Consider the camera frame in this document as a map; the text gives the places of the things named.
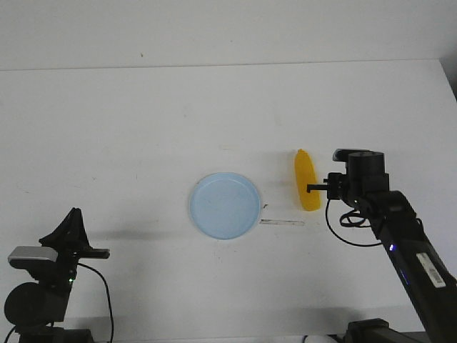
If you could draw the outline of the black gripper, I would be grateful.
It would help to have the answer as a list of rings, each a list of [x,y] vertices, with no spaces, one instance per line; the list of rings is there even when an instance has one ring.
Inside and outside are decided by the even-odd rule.
[[[89,244],[84,227],[82,211],[72,208],[60,225],[52,233],[40,238],[43,247],[52,248],[57,253],[54,264],[56,282],[72,285],[76,279],[80,259],[108,259],[109,249],[96,249]]]
[[[344,162],[346,173],[331,172],[327,184],[307,184],[306,191],[327,192],[328,200],[341,200],[350,207],[368,193],[389,191],[389,176],[385,172],[383,152],[368,151],[350,154]]]

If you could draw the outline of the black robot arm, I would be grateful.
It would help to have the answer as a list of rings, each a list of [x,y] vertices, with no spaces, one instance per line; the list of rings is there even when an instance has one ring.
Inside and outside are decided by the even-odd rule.
[[[90,329],[64,329],[64,321],[77,268],[97,274],[104,283],[109,310],[110,337],[114,340],[114,316],[108,282],[103,274],[81,259],[108,259],[108,249],[89,243],[82,211],[72,208],[52,233],[39,239],[38,246],[17,246],[7,260],[11,267],[25,270],[34,280],[11,290],[4,302],[4,315],[20,342],[93,342]]]
[[[322,184],[309,155],[297,153],[294,168],[302,207],[317,208],[317,192],[328,201],[351,208],[340,218],[342,227],[369,228],[382,246],[416,310],[430,342],[456,341],[456,278],[426,236],[423,222],[407,198],[393,191],[382,152],[337,149],[333,160],[345,172],[331,172]]]

